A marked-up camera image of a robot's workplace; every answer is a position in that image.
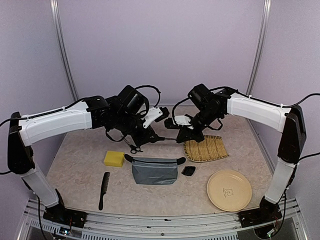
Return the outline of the black clipper guard attachment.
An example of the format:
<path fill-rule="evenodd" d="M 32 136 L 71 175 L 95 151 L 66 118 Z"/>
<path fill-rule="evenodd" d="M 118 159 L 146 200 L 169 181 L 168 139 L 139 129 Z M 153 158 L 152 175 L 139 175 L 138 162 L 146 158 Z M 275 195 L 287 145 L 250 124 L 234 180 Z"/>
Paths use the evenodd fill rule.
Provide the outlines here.
<path fill-rule="evenodd" d="M 196 171 L 195 166 L 185 166 L 181 173 L 184 176 L 191 177 L 195 171 Z"/>

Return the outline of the grey zip pouch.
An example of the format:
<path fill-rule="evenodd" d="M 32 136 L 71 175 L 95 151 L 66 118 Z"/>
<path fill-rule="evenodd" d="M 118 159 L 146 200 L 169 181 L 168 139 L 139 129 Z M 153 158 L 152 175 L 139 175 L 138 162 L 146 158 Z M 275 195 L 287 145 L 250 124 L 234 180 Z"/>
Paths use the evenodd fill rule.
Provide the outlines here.
<path fill-rule="evenodd" d="M 171 185 L 178 177 L 178 166 L 186 162 L 180 158 L 133 157 L 125 154 L 131 163 L 131 172 L 138 185 Z"/>

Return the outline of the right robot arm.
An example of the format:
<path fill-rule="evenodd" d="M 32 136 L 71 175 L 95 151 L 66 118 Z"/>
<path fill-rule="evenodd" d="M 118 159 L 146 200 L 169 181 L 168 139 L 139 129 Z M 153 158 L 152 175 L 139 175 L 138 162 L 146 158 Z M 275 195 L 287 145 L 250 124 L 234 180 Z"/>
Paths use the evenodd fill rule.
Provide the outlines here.
<path fill-rule="evenodd" d="M 256 218 L 266 222 L 275 212 L 290 179 L 297 168 L 307 134 L 302 108 L 299 105 L 284 106 L 253 98 L 227 86 L 208 89 L 204 84 L 196 85 L 187 98 L 199 112 L 191 119 L 179 123 L 177 143 L 189 140 L 202 142 L 203 130 L 212 122 L 220 121 L 226 115 L 238 116 L 258 122 L 281 133 L 277 153 L 277 165 L 271 184 L 264 195 L 267 201 L 256 210 Z"/>

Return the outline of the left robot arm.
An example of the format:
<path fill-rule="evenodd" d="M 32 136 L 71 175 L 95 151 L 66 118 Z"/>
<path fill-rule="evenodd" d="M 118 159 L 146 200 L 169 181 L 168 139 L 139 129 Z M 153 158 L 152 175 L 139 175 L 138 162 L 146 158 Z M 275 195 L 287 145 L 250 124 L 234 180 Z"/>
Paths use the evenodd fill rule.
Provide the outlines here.
<path fill-rule="evenodd" d="M 131 136 L 134 144 L 140 147 L 158 140 L 150 125 L 162 115 L 158 106 L 151 107 L 138 88 L 130 85 L 108 98 L 84 97 L 68 106 L 34 115 L 21 116 L 15 112 L 7 120 L 7 166 L 12 173 L 21 176 L 42 204 L 50 208 L 50 214 L 63 223 L 70 218 L 70 211 L 34 162 L 32 144 L 77 130 L 103 127 L 107 132 L 116 129 L 123 136 Z"/>

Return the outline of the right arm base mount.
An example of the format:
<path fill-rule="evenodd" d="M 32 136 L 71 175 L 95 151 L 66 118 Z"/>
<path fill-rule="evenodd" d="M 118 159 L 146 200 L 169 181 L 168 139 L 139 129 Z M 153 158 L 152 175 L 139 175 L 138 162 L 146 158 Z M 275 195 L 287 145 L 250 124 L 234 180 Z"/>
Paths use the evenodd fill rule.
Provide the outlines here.
<path fill-rule="evenodd" d="M 264 196 L 258 208 L 243 210 L 238 213 L 242 228 L 268 223 L 282 217 L 279 204 L 269 202 Z"/>

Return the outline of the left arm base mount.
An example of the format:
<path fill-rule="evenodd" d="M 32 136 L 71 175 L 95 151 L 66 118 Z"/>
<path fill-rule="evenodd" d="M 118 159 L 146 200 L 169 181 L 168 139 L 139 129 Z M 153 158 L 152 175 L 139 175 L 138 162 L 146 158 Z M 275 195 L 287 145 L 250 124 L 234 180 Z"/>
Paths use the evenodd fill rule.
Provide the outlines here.
<path fill-rule="evenodd" d="M 54 223 L 83 229 L 87 219 L 87 213 L 66 208 L 60 199 L 57 205 L 45 208 L 43 218 Z"/>

